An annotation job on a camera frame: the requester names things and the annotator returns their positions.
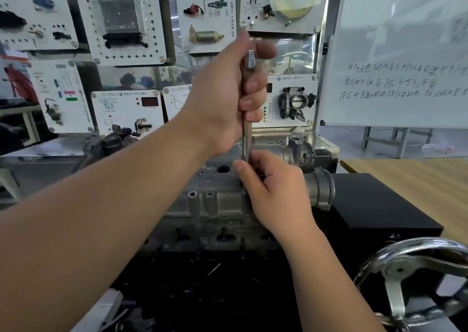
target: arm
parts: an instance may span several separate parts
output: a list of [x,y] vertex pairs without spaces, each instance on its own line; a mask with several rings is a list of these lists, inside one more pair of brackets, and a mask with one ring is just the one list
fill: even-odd
[[[268,151],[252,153],[260,181],[244,161],[234,169],[249,192],[255,215],[275,235],[291,266],[305,332],[385,331],[316,225],[302,171]],[[295,203],[291,209],[288,203]]]
[[198,75],[180,113],[137,143],[0,215],[2,330],[68,331],[143,244],[190,177],[242,133],[240,109],[260,121],[267,77],[246,79],[249,40],[229,45]]

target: finger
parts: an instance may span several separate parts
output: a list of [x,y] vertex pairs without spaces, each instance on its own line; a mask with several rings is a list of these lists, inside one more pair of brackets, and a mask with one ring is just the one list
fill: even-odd
[[254,169],[243,160],[235,160],[233,168],[249,193],[250,199],[262,202],[268,198],[268,190],[255,173]]
[[244,95],[239,100],[239,106],[243,111],[255,110],[260,108],[263,104],[265,104],[266,100],[266,89],[263,88],[259,92],[255,92],[253,94]]
[[261,173],[265,173],[266,176],[272,175],[283,166],[288,165],[277,155],[266,150],[252,151],[250,158],[254,164],[255,169]]
[[255,66],[255,71],[252,74],[249,74],[245,80],[244,92],[246,94],[258,92],[259,90],[265,88],[267,83],[268,76],[263,71],[263,65],[258,62]]
[[263,119],[263,109],[247,111],[244,116],[247,122],[260,122]]
[[237,39],[227,45],[216,58],[222,61],[222,64],[232,64],[239,68],[239,63],[253,47],[255,47],[255,42],[251,41],[249,33],[243,30],[237,34]]
[[256,41],[257,58],[272,59],[276,57],[276,45],[267,41]]

